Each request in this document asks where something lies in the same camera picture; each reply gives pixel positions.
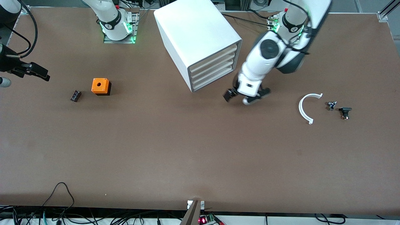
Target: metal post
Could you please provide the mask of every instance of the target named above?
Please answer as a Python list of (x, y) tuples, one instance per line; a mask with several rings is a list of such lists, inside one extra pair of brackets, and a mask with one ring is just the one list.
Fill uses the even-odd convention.
[(390, 1), (381, 11), (378, 12), (379, 22), (386, 22), (388, 20), (388, 15), (400, 5), (400, 0)]
[(180, 222), (180, 225), (198, 225), (201, 207), (201, 201), (193, 201), (182, 221)]

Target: brown tabletop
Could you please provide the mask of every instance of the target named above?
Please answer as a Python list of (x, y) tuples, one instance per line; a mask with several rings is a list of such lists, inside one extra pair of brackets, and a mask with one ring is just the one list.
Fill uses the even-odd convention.
[[(233, 72), (191, 93), (153, 11), (136, 44), (103, 44), (89, 8), (34, 8), (39, 38), (26, 61), (49, 70), (0, 89), (0, 204), (41, 205), (59, 181), (76, 206), (400, 215), (400, 60), (373, 14), (331, 14), (294, 74), (273, 70), (272, 94), (226, 103)], [(261, 22), (250, 13), (236, 16)], [(238, 66), (265, 27), (228, 18), (243, 38)], [(16, 30), (33, 40), (22, 16)], [(25, 43), (12, 37), (10, 47)], [(91, 93), (92, 79), (111, 96)], [(79, 102), (70, 101), (75, 90)], [(314, 119), (298, 111), (304, 102)], [(325, 109), (352, 107), (350, 120)], [(49, 205), (68, 205), (59, 188)]]

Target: white curved handle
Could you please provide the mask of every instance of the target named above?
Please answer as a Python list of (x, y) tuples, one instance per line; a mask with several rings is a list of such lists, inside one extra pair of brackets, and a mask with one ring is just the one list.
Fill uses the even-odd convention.
[(304, 112), (304, 109), (303, 109), (303, 101), (304, 101), (304, 99), (307, 98), (307, 97), (321, 98), (321, 97), (322, 97), (322, 93), (321, 93), (321, 94), (314, 94), (314, 93), (312, 93), (312, 94), (306, 94), (306, 95), (300, 100), (300, 102), (299, 102), (299, 111), (300, 111), (300, 114), (304, 117), (304, 119), (308, 120), (308, 124), (312, 124), (312, 122), (314, 121), (314, 119), (311, 118), (311, 117), (309, 117), (309, 116), (307, 116), (307, 114)]

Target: white box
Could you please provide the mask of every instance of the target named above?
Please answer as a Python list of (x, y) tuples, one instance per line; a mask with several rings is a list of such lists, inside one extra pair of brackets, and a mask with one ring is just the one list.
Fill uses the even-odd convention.
[(177, 0), (154, 16), (192, 92), (235, 70), (242, 39), (210, 0)]

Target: orange box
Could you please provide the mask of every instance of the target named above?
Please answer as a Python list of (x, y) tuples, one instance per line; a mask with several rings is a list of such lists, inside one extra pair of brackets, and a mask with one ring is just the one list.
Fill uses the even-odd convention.
[(92, 92), (96, 95), (110, 95), (111, 82), (107, 78), (94, 78)]

